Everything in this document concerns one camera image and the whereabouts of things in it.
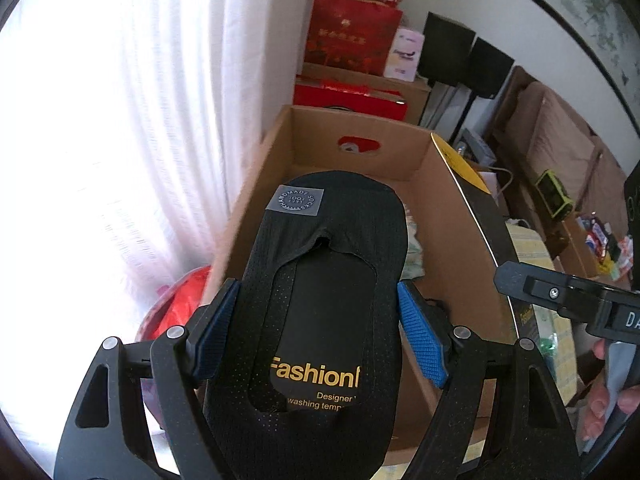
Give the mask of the person right hand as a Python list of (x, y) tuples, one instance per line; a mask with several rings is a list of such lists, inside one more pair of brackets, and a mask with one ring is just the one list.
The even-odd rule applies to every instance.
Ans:
[[(633, 386), (622, 391), (618, 395), (617, 406), (625, 414), (634, 414), (639, 406), (639, 387)], [(592, 384), (590, 393), (587, 396), (584, 422), (580, 437), (583, 441), (595, 439), (602, 434), (605, 426), (605, 413), (610, 403), (610, 394), (602, 377), (599, 377)]]

